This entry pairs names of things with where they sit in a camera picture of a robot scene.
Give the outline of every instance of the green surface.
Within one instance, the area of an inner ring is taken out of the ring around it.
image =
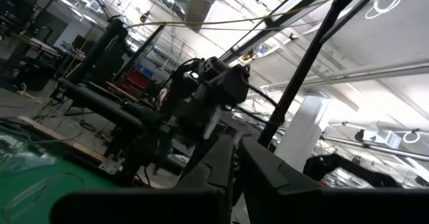
[[[23,145],[19,152],[26,153],[26,151],[27,148]],[[50,166],[41,166],[13,174],[4,173],[3,168],[3,172],[0,173],[0,223],[49,223],[50,209],[64,195],[78,190],[116,187],[112,182],[62,159],[61,154],[50,154],[59,156],[56,158],[56,163]],[[10,205],[13,199],[22,192],[29,192],[32,186],[39,188],[19,201],[17,205]]]

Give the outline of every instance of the ceiling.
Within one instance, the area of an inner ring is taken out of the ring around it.
[[[88,10],[88,6],[94,5],[94,1],[75,0],[70,8],[75,14],[76,11],[79,12],[77,17],[86,15],[86,20],[90,17],[100,26],[105,26],[107,23],[102,19],[106,19],[106,15],[102,9]],[[108,13],[124,15],[130,25],[139,23],[141,14],[146,11],[150,11],[147,22],[181,21],[160,0],[101,1]],[[211,5],[205,21],[249,19],[267,15],[282,1],[216,0]],[[308,30],[320,23],[330,4],[331,1],[321,5],[295,23],[305,25],[284,29],[262,42],[271,53],[246,62],[251,65],[251,84],[262,87],[273,99],[277,101],[280,99],[283,89],[286,88],[314,37],[315,33],[307,33]],[[353,139],[356,129],[335,125],[344,121],[358,123],[363,127],[377,125],[379,128],[394,131],[429,130],[429,90],[426,87],[426,79],[429,77],[429,51],[426,50],[429,46],[429,31],[426,30],[429,25],[427,5],[429,0],[402,0],[389,13],[375,19],[365,19],[365,14],[372,3],[366,5],[324,45],[300,94],[290,107],[287,120],[293,118],[304,95],[310,92],[323,94],[332,99],[330,106],[335,111],[331,111],[332,125],[326,129],[327,135]],[[179,62],[195,56],[205,58],[220,56],[247,33],[246,29],[253,28],[254,23],[257,21],[207,25],[198,33],[185,25],[168,26],[157,46]],[[210,30],[205,29],[206,27],[243,31]],[[140,26],[133,29],[130,34],[136,42],[142,42],[156,28],[156,25]],[[298,38],[283,45],[282,42],[287,42],[291,34]],[[267,116],[273,111],[273,107],[253,93],[243,105]],[[429,143],[429,137],[422,135],[422,141],[412,145],[402,142],[401,148],[429,155],[426,142]],[[401,182],[405,182],[406,179],[407,185],[415,185],[410,176],[416,173],[427,174],[429,181],[429,173],[423,173],[424,168],[417,170],[415,166],[410,166],[395,156],[353,149],[335,143],[323,142],[323,144],[340,149],[345,156],[360,155],[365,159],[378,161],[381,166],[379,169],[383,171],[398,170],[399,173],[393,175]]]

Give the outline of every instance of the green mat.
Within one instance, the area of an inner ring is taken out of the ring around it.
[[[78,190],[115,187],[117,186],[112,182],[61,157],[50,166],[41,166],[13,174],[2,173],[0,174],[0,224],[49,223],[50,209],[64,195]],[[28,194],[25,198],[16,200],[23,193]]]

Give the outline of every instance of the gray pipe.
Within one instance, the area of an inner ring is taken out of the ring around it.
[[[337,138],[337,137],[329,137],[329,136],[322,135],[322,136],[320,136],[320,138],[323,140],[328,140],[328,141],[332,141],[332,142],[336,142],[336,143],[340,143],[340,144],[345,144],[348,146],[355,146],[355,147],[359,147],[359,148],[365,148],[368,150],[373,150],[376,152],[392,154],[394,156],[408,157],[408,158],[412,158],[415,160],[421,160],[421,161],[429,162],[429,156],[422,155],[422,154],[415,154],[415,153],[411,153],[411,152],[395,150],[395,149],[391,149],[391,148],[385,148],[385,147],[376,146],[373,144],[360,143],[360,142],[351,141],[351,140],[347,140],[347,139],[341,139],[341,138]]]

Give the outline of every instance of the pillar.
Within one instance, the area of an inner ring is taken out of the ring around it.
[[[300,172],[303,171],[320,135],[328,125],[329,101],[321,96],[306,96],[274,152]]]

